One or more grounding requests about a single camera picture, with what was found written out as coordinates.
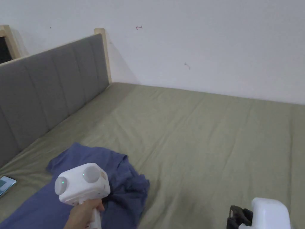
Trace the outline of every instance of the wooden bed frame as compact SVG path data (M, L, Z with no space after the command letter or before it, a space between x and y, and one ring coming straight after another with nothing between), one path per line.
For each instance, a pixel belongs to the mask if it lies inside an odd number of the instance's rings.
M20 58L21 55L18 51L16 42L14 40L11 28L8 25L0 25L0 37L5 38L5 42L9 49L9 53L11 54L12 59Z
M107 67L107 73L108 73L108 80L109 80L109 84L111 84L112 80L111 80L110 64L109 64L109 58L108 58L106 30L104 28L95 28L94 29L94 34L101 34L102 37L103 37L103 46L104 46L104 52L105 52L105 60L106 60L106 67Z

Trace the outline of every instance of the gray headboard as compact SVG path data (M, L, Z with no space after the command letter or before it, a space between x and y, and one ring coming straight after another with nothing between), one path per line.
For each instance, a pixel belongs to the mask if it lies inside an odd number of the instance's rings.
M109 85L103 38L0 65L0 167Z

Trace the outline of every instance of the human hand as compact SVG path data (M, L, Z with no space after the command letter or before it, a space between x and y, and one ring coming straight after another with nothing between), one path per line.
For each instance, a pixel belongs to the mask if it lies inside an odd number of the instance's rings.
M84 229L89 223L93 209L104 211L101 199L86 200L72 208L64 229Z

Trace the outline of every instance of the white plastic device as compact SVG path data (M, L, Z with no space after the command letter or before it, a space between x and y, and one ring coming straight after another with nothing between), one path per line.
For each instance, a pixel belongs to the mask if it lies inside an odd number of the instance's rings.
M97 164L84 164L61 173L55 181L55 192L62 203L73 206L88 199L102 199L110 194L108 176ZM86 229L101 229L97 209Z
M252 209L252 226L241 224L238 229L291 229L289 212L280 201L254 198Z

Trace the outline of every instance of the mattress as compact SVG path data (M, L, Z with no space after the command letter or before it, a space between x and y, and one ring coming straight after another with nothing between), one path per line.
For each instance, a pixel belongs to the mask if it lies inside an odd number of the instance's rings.
M47 163L73 142L127 154L150 180L139 228L225 228L230 205L254 197L280 200L305 225L305 106L113 83L0 168L17 180L0 221L50 181Z

